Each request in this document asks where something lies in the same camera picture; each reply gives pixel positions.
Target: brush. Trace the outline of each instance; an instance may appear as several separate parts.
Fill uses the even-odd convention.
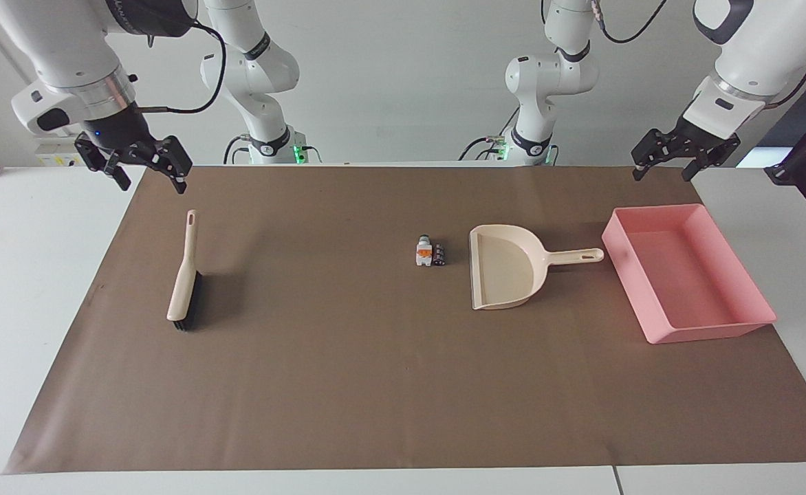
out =
[[[177,330],[191,329],[193,323],[193,307],[197,300],[202,274],[195,269],[195,242],[198,238],[198,211],[186,213],[186,244],[183,245],[183,263],[177,272],[174,292],[168,306],[168,320]]]

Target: green indicator light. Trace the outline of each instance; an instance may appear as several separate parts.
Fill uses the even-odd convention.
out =
[[[302,153],[302,146],[293,146],[293,155],[296,157],[296,163],[302,165],[305,163],[305,154]]]

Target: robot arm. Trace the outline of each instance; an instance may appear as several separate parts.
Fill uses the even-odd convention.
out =
[[[253,163],[293,163],[299,158],[294,145],[305,137],[284,121],[281,105],[268,94],[296,87],[296,59],[272,41],[259,20],[253,0],[205,0],[214,28],[230,47],[221,94],[245,120]],[[201,78],[209,87],[217,80],[221,60],[207,56]]]
[[[696,0],[693,19],[721,56],[675,129],[651,129],[633,148],[636,181],[676,157],[694,159],[682,172],[686,181],[720,166],[739,146],[737,129],[806,65],[806,0]]]
[[[519,119],[504,133],[505,142],[511,144],[505,160],[543,163],[557,119],[548,98],[595,87],[598,65],[589,56],[594,19],[591,0],[553,0],[544,30],[557,46],[554,53],[522,56],[507,66],[507,88],[519,99]]]
[[[166,15],[155,16],[143,4]],[[39,78],[13,97],[17,117],[35,134],[81,124],[85,132],[76,148],[89,169],[103,171],[123,189],[130,181],[119,163],[164,173],[182,193],[192,161],[176,137],[159,141],[149,134],[132,78],[105,37],[182,36],[196,11],[196,0],[0,0],[0,24]]]

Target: lego figure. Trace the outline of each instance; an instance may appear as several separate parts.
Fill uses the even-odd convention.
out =
[[[418,238],[418,245],[415,246],[415,264],[418,266],[431,266],[434,257],[434,247],[431,245],[431,238],[427,234]]]
[[[434,259],[432,263],[434,266],[445,266],[446,264],[446,250],[442,244],[437,244],[434,247]]]

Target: pink bin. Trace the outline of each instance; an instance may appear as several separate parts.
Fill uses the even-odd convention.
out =
[[[701,204],[617,208],[602,241],[651,344],[742,336],[776,320]]]

